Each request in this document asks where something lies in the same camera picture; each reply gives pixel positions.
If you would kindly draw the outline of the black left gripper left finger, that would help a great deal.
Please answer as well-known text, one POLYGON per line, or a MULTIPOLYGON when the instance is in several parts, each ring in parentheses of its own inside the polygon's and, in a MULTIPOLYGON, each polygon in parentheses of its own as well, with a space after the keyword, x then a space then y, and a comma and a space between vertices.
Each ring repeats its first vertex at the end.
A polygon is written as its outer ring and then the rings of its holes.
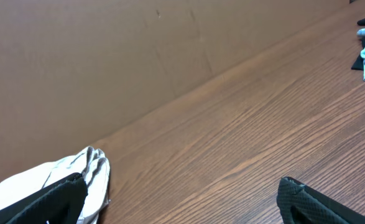
POLYGON ((87 195, 83 176, 75 172, 0 210, 0 224, 76 223, 87 195))

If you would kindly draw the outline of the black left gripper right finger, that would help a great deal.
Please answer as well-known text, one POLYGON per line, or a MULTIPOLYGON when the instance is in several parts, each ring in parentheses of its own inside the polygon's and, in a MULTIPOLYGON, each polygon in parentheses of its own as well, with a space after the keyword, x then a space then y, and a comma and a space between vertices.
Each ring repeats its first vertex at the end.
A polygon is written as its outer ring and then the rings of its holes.
POLYGON ((276 201, 286 224, 365 224, 365 216, 292 177, 280 179, 276 201))

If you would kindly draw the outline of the folded beige trousers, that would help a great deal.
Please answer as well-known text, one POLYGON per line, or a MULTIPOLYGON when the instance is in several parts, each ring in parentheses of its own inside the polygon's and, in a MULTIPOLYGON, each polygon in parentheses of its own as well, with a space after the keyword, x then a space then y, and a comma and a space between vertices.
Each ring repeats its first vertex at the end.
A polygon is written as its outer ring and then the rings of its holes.
POLYGON ((0 210, 75 172, 82 175, 88 188, 77 224, 96 223, 99 213, 109 204, 110 164, 101 149, 91 146, 78 154, 43 163, 3 180, 0 183, 0 210))

